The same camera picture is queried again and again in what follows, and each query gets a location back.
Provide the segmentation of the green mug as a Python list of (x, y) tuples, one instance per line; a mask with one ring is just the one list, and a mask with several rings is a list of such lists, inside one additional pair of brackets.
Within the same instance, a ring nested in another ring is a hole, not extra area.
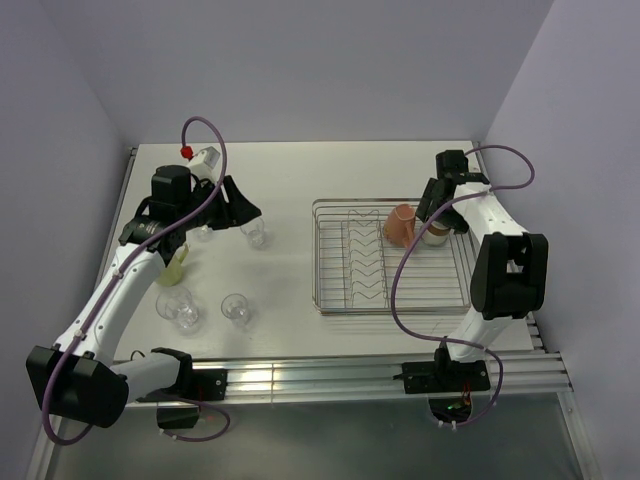
[(189, 245), (184, 243), (173, 255), (169, 264), (156, 279), (155, 283), (161, 287), (172, 287), (179, 284), (184, 275), (183, 262), (189, 254), (189, 251)]

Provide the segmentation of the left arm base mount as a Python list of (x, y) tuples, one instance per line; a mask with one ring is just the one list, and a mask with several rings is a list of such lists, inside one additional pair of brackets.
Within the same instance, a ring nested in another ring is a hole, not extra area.
[(138, 402), (163, 402), (176, 398), (196, 401), (221, 401), (225, 398), (228, 380), (226, 369), (195, 369), (176, 385), (156, 390)]

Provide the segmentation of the steel cup brown band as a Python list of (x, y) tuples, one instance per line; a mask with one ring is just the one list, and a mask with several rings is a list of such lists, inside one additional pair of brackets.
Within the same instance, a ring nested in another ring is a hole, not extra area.
[(428, 246), (439, 247), (447, 241), (450, 232), (451, 229), (449, 227), (434, 221), (423, 234), (422, 241)]

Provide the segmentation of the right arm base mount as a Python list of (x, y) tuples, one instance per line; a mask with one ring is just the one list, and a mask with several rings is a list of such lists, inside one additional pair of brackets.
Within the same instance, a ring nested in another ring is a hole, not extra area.
[(432, 361), (403, 363), (393, 379), (403, 382), (406, 394), (473, 393), (491, 388), (483, 360), (454, 361), (445, 347), (436, 350)]

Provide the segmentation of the orange floral mug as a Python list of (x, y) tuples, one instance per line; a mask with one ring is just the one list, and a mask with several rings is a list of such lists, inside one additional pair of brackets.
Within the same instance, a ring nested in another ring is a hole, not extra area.
[(400, 204), (388, 214), (383, 236), (394, 246), (408, 248), (415, 238), (415, 223), (414, 208), (407, 203)]

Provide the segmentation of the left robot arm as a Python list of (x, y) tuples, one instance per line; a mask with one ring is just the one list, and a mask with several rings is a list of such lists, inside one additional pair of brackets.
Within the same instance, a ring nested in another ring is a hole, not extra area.
[(108, 428), (132, 401), (158, 391), (172, 399), (190, 395), (195, 386), (190, 354), (157, 347), (141, 360), (117, 365), (120, 338), (188, 231), (240, 227), (261, 214), (231, 176), (214, 183), (185, 166), (157, 168), (150, 196), (123, 228), (111, 266), (89, 302), (53, 346), (34, 347), (26, 360), (43, 418), (56, 415)]

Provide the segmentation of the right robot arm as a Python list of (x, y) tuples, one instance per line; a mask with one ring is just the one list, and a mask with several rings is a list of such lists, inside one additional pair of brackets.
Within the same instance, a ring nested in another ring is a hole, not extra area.
[(466, 364), (482, 360), (513, 320), (541, 308), (549, 244), (512, 218), (487, 177), (470, 169), (462, 150), (438, 153), (435, 164), (436, 176), (416, 211), (416, 218), (428, 224), (423, 241), (440, 245), (452, 233), (469, 233), (479, 243), (470, 309), (446, 344), (448, 356), (432, 368), (435, 383), (452, 390), (466, 379)]

